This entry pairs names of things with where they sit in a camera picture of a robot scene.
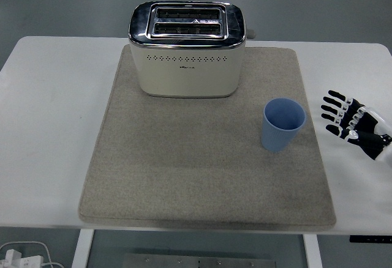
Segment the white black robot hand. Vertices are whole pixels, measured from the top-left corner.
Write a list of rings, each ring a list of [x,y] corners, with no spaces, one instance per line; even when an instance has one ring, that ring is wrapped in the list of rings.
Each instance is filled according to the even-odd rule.
[[[321,117],[330,121],[327,131],[391,166],[391,124],[376,110],[333,90],[324,96],[321,109]]]

